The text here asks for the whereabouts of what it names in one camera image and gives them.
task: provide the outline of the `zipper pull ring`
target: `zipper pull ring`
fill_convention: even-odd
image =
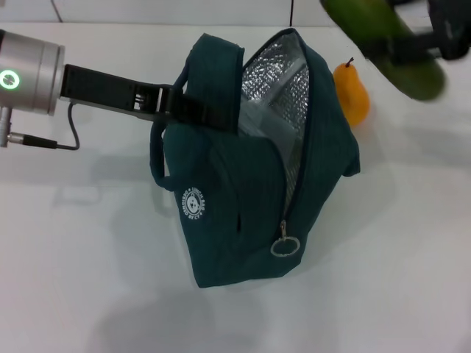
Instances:
[[[296,254],[297,251],[301,247],[300,240],[298,238],[295,238],[295,237],[289,237],[286,234],[286,220],[284,220],[284,219],[281,221],[280,231],[281,231],[281,237],[278,238],[277,240],[275,240],[275,242],[272,244],[272,247],[270,248],[270,252],[272,253],[272,255],[276,256],[276,257],[288,257],[288,256],[292,256],[292,255]],[[294,250],[292,252],[289,252],[287,254],[283,254],[283,253],[279,253],[279,252],[275,251],[276,245],[278,245],[279,243],[286,243],[288,241],[294,242],[295,247],[294,247]]]

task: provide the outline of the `green indicator light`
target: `green indicator light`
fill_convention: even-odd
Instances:
[[[20,85],[20,76],[11,70],[3,70],[0,72],[0,86],[6,90],[14,90]]]

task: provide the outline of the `zipper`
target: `zipper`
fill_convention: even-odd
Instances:
[[[311,75],[313,74],[313,71],[311,70],[311,67],[309,65],[309,62],[307,60],[307,53],[306,53],[306,47],[305,47],[305,43],[304,43],[304,40],[302,40],[302,38],[300,37],[299,33],[293,29],[293,28],[288,28],[288,29],[284,29],[283,31],[277,33],[276,35],[274,35],[272,38],[270,38],[250,59],[249,61],[247,61],[244,65],[244,67],[242,68],[242,71],[244,72],[245,69],[250,65],[252,64],[253,60],[255,60],[256,57],[258,57],[263,50],[265,50],[271,43],[273,43],[275,40],[277,40],[278,38],[282,37],[283,35],[288,35],[288,34],[292,34],[294,33],[298,40],[299,40],[299,45],[300,45],[300,48],[301,48],[301,51],[304,55],[304,58],[306,59],[306,65],[308,66],[308,70],[309,70],[309,91],[308,91],[308,101],[312,101],[312,91],[313,91],[313,88],[312,88],[312,77]],[[303,144],[302,144],[302,151],[301,151],[301,163],[300,163],[300,169],[298,171],[298,175],[297,175],[297,181],[296,181],[296,185],[294,186],[294,192],[291,196],[291,199],[289,200],[289,202],[286,201],[286,191],[288,189],[288,177],[286,176],[286,171],[285,171],[285,167],[284,167],[284,163],[283,163],[283,159],[281,158],[280,156],[280,152],[277,150],[276,146],[273,144],[273,147],[275,148],[275,151],[276,151],[276,155],[280,158],[280,164],[281,164],[281,169],[283,170],[283,176],[284,176],[284,180],[285,180],[285,187],[284,187],[284,192],[283,192],[283,200],[285,200],[283,202],[283,207],[281,208],[280,210],[280,238],[278,238],[277,240],[274,241],[274,243],[272,244],[272,247],[270,249],[270,252],[275,256],[275,257],[289,257],[289,256],[292,256],[294,255],[301,247],[300,245],[300,241],[299,239],[297,239],[296,237],[291,237],[291,236],[288,236],[287,234],[287,231],[286,231],[286,220],[288,219],[288,217],[291,215],[291,212],[292,212],[292,209],[293,209],[293,203],[294,203],[294,200],[297,198],[297,194],[299,193],[299,185],[302,184],[302,181],[303,181],[303,177],[304,177],[304,170],[305,170],[305,159],[306,159],[306,154],[307,154],[307,143],[306,143],[306,135],[308,134],[308,132],[310,131],[311,129],[311,121],[312,121],[312,118],[308,118],[309,116],[311,115],[311,109],[308,107],[308,111],[307,111],[307,118],[306,118],[306,124],[305,124],[305,130],[304,130],[304,136],[303,136]],[[294,245],[295,245],[295,248],[292,252],[288,253],[288,254],[281,254],[281,253],[277,253],[275,251],[275,247],[277,244],[281,243],[281,242],[286,242],[286,241],[293,241],[294,242]]]
[[[305,45],[303,45],[304,41],[301,39],[301,37],[299,36],[299,34],[296,31],[293,31],[293,32],[296,34],[296,36],[300,40],[299,45],[300,45],[301,51],[304,55],[304,58],[306,59],[306,65],[308,67],[308,72],[309,72],[308,101],[312,101],[313,88],[311,86],[312,86],[313,78],[311,77],[311,75],[313,74],[313,71],[311,70],[311,67],[310,67],[308,59],[307,59],[308,56],[306,54]],[[302,151],[301,151],[300,169],[298,171],[296,185],[294,186],[294,191],[293,191],[293,194],[291,195],[290,200],[285,201],[283,203],[283,209],[280,212],[280,214],[281,214],[281,216],[280,216],[280,234],[281,234],[281,236],[272,244],[272,247],[270,249],[270,252],[276,257],[290,257],[290,256],[296,254],[297,251],[301,247],[300,240],[298,238],[288,236],[287,230],[286,230],[286,223],[287,223],[287,220],[288,220],[289,216],[291,215],[291,212],[293,210],[294,201],[296,201],[296,199],[297,199],[298,193],[300,191],[300,185],[302,184],[303,179],[304,179],[306,155],[308,153],[307,136],[308,136],[308,133],[311,131],[311,123],[312,123],[312,120],[313,120],[312,118],[309,118],[309,116],[311,115],[311,109],[309,107],[308,107],[308,111],[307,111],[306,114],[307,114],[307,116],[306,116],[306,123],[305,123],[305,127],[304,127],[304,136],[302,138]],[[286,191],[287,191],[287,188],[288,188],[288,177],[286,176],[286,171],[285,171],[284,165],[283,165],[283,175],[285,177],[285,193],[284,193],[283,199],[285,199],[286,198]],[[285,243],[287,241],[291,241],[291,242],[294,243],[294,244],[292,244],[292,245],[294,245],[294,250],[292,250],[291,252],[289,252],[287,254],[277,253],[275,251],[276,245],[279,244],[279,243],[282,243],[282,242]]]

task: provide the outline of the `silver cylinder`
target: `silver cylinder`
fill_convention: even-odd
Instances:
[[[18,144],[22,145],[23,141],[24,141],[24,134],[18,134],[17,132],[11,132],[8,135],[8,142],[18,143]]]
[[[65,48],[6,32],[0,48],[0,106],[53,115]]]
[[[12,108],[0,108],[0,147],[7,147],[12,119]]]

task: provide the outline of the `fabric bag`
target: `fabric bag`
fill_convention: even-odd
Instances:
[[[287,274],[339,178],[360,171],[333,77],[296,30],[245,66],[243,56],[203,35],[174,84],[223,113],[225,132],[158,121],[151,131],[152,175],[174,193],[202,288]]]

